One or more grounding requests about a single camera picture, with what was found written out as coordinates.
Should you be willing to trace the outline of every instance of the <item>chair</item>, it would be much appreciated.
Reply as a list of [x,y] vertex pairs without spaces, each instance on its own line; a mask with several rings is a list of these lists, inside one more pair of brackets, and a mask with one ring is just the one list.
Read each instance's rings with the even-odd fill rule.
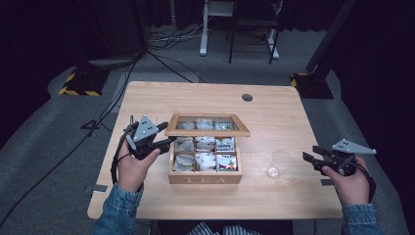
[[236,30],[249,30],[249,31],[266,31],[262,40],[266,41],[267,36],[272,29],[275,30],[275,39],[272,44],[271,56],[269,58],[269,64],[272,63],[273,54],[277,44],[279,25],[278,25],[277,12],[274,5],[269,0],[237,0],[234,4],[234,10],[231,20],[231,47],[229,52],[229,64],[232,63],[232,53],[234,44],[238,45],[264,45],[263,43],[241,43],[235,42]]

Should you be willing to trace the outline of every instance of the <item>box lid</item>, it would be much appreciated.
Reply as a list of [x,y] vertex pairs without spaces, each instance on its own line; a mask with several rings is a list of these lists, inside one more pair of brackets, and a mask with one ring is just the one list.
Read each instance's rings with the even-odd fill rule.
[[250,131],[232,114],[174,114],[166,136],[249,137]]

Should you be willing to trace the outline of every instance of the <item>person's right hand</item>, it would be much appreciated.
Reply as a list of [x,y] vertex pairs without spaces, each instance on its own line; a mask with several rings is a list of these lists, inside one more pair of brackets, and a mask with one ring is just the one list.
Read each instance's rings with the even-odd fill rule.
[[[356,156],[356,162],[367,169],[362,158]],[[346,206],[369,203],[369,182],[359,169],[351,176],[342,176],[328,166],[323,166],[323,171],[335,182],[339,197]]]

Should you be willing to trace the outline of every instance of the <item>clear glass cup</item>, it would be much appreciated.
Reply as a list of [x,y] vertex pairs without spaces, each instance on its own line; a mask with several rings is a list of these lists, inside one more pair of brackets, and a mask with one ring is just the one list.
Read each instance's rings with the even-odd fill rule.
[[293,167],[293,158],[284,150],[272,153],[266,174],[270,178],[278,178],[282,173]]

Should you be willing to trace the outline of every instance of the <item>wooden table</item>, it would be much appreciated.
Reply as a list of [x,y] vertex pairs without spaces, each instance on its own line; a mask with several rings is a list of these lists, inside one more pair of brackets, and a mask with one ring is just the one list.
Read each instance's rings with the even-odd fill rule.
[[[246,102],[243,94],[254,99]],[[97,184],[108,185],[94,193],[88,215],[97,218],[111,188],[111,162],[122,130],[130,116],[147,115],[155,124],[174,113],[236,114],[251,132],[240,138],[243,177],[240,184],[170,184],[169,154],[159,156],[145,181],[137,218],[148,219],[313,219],[340,218],[342,208],[327,178],[302,159],[316,145],[297,90],[286,86],[205,83],[130,82]],[[157,140],[166,138],[162,133]],[[276,150],[294,159],[293,167],[279,178],[265,173]]]

